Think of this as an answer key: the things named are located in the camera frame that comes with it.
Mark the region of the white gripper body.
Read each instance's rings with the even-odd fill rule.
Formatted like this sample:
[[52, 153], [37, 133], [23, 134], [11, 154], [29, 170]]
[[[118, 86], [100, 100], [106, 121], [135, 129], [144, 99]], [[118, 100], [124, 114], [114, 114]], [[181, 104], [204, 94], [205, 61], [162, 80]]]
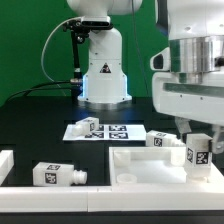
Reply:
[[224, 126], [224, 72], [203, 75], [201, 84], [179, 83], [176, 74], [156, 72], [152, 79], [157, 112]]

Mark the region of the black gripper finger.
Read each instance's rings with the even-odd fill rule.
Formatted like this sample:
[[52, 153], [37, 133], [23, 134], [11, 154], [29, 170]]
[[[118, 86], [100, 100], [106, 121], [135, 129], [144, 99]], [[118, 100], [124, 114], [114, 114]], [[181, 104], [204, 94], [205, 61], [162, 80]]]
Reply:
[[212, 131], [212, 152], [214, 154], [224, 153], [224, 127], [213, 125]]
[[175, 118], [175, 124], [177, 126], [178, 132], [180, 134], [180, 138], [183, 142], [186, 141], [186, 135], [188, 133], [191, 133], [191, 127], [190, 127], [190, 120], [181, 118], [181, 117], [176, 117]]

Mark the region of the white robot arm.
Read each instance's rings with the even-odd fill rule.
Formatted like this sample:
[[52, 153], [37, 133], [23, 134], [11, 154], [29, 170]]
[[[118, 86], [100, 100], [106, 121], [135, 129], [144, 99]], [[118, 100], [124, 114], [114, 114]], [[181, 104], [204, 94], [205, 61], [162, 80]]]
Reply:
[[[114, 106], [131, 97], [121, 69], [120, 33], [112, 15], [128, 14], [143, 0], [67, 0], [77, 24], [90, 33], [89, 69], [82, 104]], [[169, 46], [150, 60], [155, 109], [175, 118], [213, 126], [212, 151], [224, 152], [224, 0], [155, 0], [156, 24]]]

